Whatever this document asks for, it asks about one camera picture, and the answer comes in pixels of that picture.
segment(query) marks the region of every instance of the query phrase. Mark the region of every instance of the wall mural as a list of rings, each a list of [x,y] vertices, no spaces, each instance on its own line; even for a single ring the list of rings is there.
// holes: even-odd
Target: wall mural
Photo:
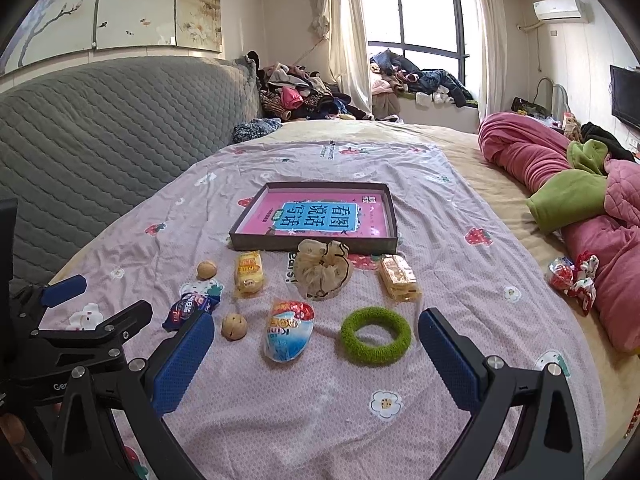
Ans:
[[[220,52],[220,0],[38,0],[0,56],[0,75],[95,48],[178,45]]]

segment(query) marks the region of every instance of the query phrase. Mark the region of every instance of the yellow snack package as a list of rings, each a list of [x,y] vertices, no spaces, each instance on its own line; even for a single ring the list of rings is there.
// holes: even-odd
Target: yellow snack package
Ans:
[[[420,296],[414,271],[402,256],[384,254],[378,269],[386,291],[394,300],[413,301]]]
[[[242,253],[236,261],[236,291],[239,294],[255,294],[264,285],[262,259],[258,251]]]

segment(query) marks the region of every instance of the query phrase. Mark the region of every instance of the tray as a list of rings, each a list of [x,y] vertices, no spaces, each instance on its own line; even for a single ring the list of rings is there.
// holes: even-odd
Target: tray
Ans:
[[[229,232],[236,251],[297,251],[306,238],[344,241],[354,254],[395,254],[398,226],[386,184],[270,182]]]

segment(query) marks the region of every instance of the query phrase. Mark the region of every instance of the candy wrapper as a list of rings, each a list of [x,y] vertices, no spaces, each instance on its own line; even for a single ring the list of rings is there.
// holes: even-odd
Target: candy wrapper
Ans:
[[[582,312],[588,316],[596,300],[596,271],[599,264],[595,254],[584,252],[574,264],[569,258],[556,258],[549,264],[546,280],[555,289],[569,298],[577,298]]]
[[[258,292],[264,285],[264,269],[258,251],[242,253],[236,260],[236,296],[241,298]]]
[[[314,329],[315,313],[302,301],[275,301],[267,320],[264,354],[277,363],[298,357]]]
[[[204,294],[198,294],[197,292],[187,292],[182,295],[180,300],[172,305],[166,321],[162,323],[162,328],[167,330],[167,332],[180,330],[180,327],[184,325],[184,322],[187,321],[196,310],[205,310],[211,314],[219,303],[219,296],[206,296]]]
[[[420,288],[414,271],[399,254],[384,254],[378,267],[386,291],[396,301],[414,301]]]

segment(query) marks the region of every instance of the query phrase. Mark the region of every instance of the blue gripper pad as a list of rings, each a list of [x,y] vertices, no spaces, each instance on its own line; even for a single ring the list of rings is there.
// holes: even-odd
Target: blue gripper pad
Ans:
[[[456,406],[473,415],[481,405],[478,377],[429,310],[420,314],[418,338]]]
[[[84,276],[76,274],[71,278],[67,278],[63,282],[58,282],[54,285],[46,286],[42,290],[42,296],[40,297],[40,303],[42,306],[48,306],[53,308],[60,303],[71,300],[76,296],[80,296],[86,291],[86,280]]]
[[[158,416],[174,412],[214,337],[213,318],[203,312],[154,378],[151,405]]]

